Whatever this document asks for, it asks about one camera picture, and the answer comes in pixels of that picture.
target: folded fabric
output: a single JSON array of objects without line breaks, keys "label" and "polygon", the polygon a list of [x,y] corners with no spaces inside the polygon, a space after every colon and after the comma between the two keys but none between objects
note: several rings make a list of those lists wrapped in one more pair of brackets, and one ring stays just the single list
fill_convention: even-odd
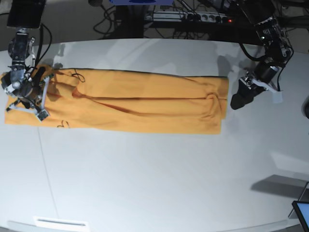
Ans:
[{"label": "folded fabric", "polygon": [[[143,72],[48,69],[50,117],[11,110],[7,124],[112,131],[217,134],[227,107],[228,79]],[[14,102],[9,98],[8,105]]]}]

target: table surface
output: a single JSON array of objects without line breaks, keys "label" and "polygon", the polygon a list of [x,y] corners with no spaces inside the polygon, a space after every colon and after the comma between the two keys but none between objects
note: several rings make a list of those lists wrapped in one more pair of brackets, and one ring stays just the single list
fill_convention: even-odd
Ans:
[{"label": "table surface", "polygon": [[[2,72],[10,62],[0,52]],[[254,66],[235,43],[163,39],[54,44],[43,62],[227,76],[229,101]],[[33,216],[88,221],[93,232],[265,232],[297,223],[287,217],[301,188],[283,176],[309,179],[309,120],[301,111],[308,63],[309,55],[295,53],[287,65],[283,103],[265,92],[242,109],[228,106],[220,135],[14,126],[0,114],[0,226],[33,224]],[[1,91],[2,110],[5,103]]]}]

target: desk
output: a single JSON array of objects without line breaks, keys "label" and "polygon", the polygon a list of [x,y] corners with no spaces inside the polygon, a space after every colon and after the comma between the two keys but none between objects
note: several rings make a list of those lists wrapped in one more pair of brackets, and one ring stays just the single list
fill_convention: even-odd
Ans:
[{"label": "desk", "polygon": [[[248,46],[251,54],[258,50]],[[63,68],[228,76],[229,101],[244,68],[253,65],[234,43],[162,39],[54,44],[44,62]],[[7,53],[1,52],[1,70],[9,63]],[[308,64],[308,55],[295,53],[287,65],[281,81],[283,103],[273,104],[266,92],[237,111],[228,107],[220,135],[39,128],[58,216],[88,221],[93,232],[248,227],[251,232],[267,232],[297,223],[287,217],[298,195],[267,192],[261,186],[274,175],[309,178],[309,121],[301,112],[309,95]],[[1,147],[13,144],[14,135],[36,130],[3,124],[0,128],[11,134]],[[28,156],[16,154],[15,163],[20,163],[18,155]],[[42,194],[52,202],[52,196]],[[48,216],[34,211],[36,216]],[[25,223],[34,216],[32,211],[14,213],[16,219],[19,214],[27,216],[21,221]]]}]

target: computer screen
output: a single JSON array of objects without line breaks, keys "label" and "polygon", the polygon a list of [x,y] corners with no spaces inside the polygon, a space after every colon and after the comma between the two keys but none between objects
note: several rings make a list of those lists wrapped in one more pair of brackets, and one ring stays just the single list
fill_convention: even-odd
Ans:
[{"label": "computer screen", "polygon": [[292,206],[305,232],[309,232],[309,203],[294,201]]}]

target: orange towel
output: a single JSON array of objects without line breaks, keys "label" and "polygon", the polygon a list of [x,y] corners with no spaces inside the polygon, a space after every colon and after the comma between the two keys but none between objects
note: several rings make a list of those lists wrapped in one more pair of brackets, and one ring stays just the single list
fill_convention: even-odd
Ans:
[{"label": "orange towel", "polygon": [[[11,110],[5,123],[157,133],[220,133],[228,79],[143,72],[51,70],[42,123]],[[8,105],[14,102],[9,98]]]}]

